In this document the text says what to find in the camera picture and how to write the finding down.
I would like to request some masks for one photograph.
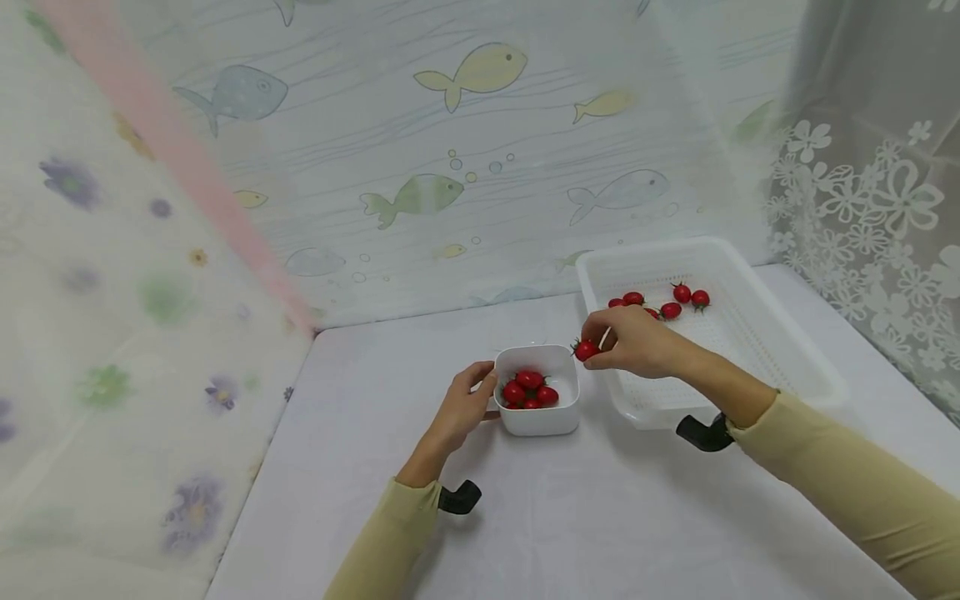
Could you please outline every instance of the forearm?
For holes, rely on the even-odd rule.
[[[777,390],[719,354],[697,348],[677,376],[707,397],[739,427],[749,427],[770,408]]]
[[[960,500],[792,396],[730,430],[915,597],[960,599]]]
[[[424,436],[344,558],[325,600],[386,600],[403,589],[437,520],[448,453]]]

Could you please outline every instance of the floral curtain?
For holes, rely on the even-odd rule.
[[[960,11],[814,0],[774,133],[772,249],[960,427]]]
[[[0,598],[203,598],[310,340],[0,4]]]

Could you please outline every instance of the finger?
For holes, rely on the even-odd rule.
[[[592,358],[584,363],[589,371],[601,371],[604,369],[617,369],[620,364],[620,352],[616,348],[609,352],[594,354]]]
[[[477,391],[473,393],[474,396],[479,396],[483,398],[484,401],[490,399],[490,396],[493,396],[493,390],[496,389],[496,371],[490,371],[487,373],[487,376],[483,378],[483,383],[480,384],[480,387],[477,388]]]
[[[599,343],[600,338],[603,337],[603,334],[607,328],[613,327],[613,322],[618,321],[616,318],[617,311],[621,310],[627,310],[627,308],[625,306],[616,306],[614,308],[598,310],[595,313],[590,313],[590,316],[587,317],[587,320],[584,322],[584,326],[580,331],[580,339]]]
[[[492,360],[478,361],[458,372],[457,376],[453,378],[453,383],[460,387],[466,387],[467,392],[469,392],[470,389],[480,383],[490,371],[493,371]]]
[[[607,329],[607,332],[604,334],[606,337],[601,338],[597,346],[604,352],[607,350],[612,350],[616,346],[617,337],[616,331],[613,331],[613,328]]]

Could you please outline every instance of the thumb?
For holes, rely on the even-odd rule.
[[[480,387],[477,388],[475,392],[477,396],[480,396],[487,401],[490,399],[490,396],[493,396],[493,390],[496,389],[496,371],[491,371],[483,378],[483,383],[480,384]]]
[[[588,371],[616,369],[617,364],[619,364],[617,354],[616,348],[607,352],[600,352],[587,360],[587,362],[584,363],[584,367],[586,367]]]

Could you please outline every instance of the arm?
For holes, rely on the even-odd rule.
[[[476,392],[470,389],[476,384]],[[423,551],[437,520],[446,459],[463,445],[487,414],[496,387],[493,363],[474,363],[459,373],[430,428],[410,459],[387,486],[380,503],[340,565],[324,600],[396,598]]]
[[[861,436],[637,307],[593,313],[583,338],[609,351],[588,369],[679,377],[728,417],[757,464],[800,492],[845,536],[922,600],[960,598],[960,500]]]

